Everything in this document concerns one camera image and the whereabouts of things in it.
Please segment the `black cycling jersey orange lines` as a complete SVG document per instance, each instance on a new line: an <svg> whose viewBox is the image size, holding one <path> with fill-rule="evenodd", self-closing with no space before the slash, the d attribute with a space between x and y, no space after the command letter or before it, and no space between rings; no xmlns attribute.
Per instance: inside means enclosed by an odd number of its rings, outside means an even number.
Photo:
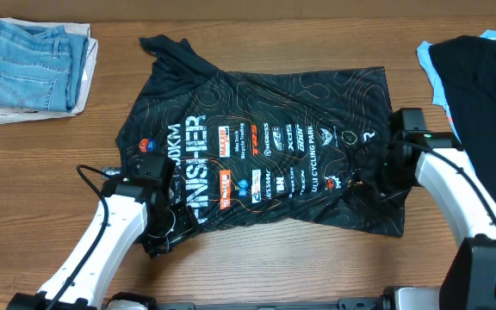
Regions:
<svg viewBox="0 0 496 310"><path fill-rule="evenodd" d="M170 202L199 233L293 219L403 235L407 194L385 199L377 179L393 113L383 67L223 71L186 40L140 45L154 62L115 140L122 168L172 159Z"/></svg>

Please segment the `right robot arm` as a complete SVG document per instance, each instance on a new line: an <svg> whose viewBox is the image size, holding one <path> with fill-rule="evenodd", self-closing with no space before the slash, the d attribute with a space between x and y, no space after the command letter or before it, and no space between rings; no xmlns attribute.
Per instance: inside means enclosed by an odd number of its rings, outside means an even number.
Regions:
<svg viewBox="0 0 496 310"><path fill-rule="evenodd" d="M387 156L377 177L383 197L426 189L458 250L440 286L387 288L377 308L496 309L496 202L455 135L428 130L421 109L394 112L389 126Z"/></svg>

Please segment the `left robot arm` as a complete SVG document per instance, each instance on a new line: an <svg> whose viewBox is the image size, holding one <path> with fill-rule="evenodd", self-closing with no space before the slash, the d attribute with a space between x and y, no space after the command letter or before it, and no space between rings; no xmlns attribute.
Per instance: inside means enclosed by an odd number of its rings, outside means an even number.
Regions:
<svg viewBox="0 0 496 310"><path fill-rule="evenodd" d="M134 156L133 167L107 176L94 190L96 214L70 256L36 294L15 294L8 310L156 308L153 297L105 295L131 246L140 244L157 257L199 232L191 208L170 201L175 168L163 153L149 152Z"/></svg>

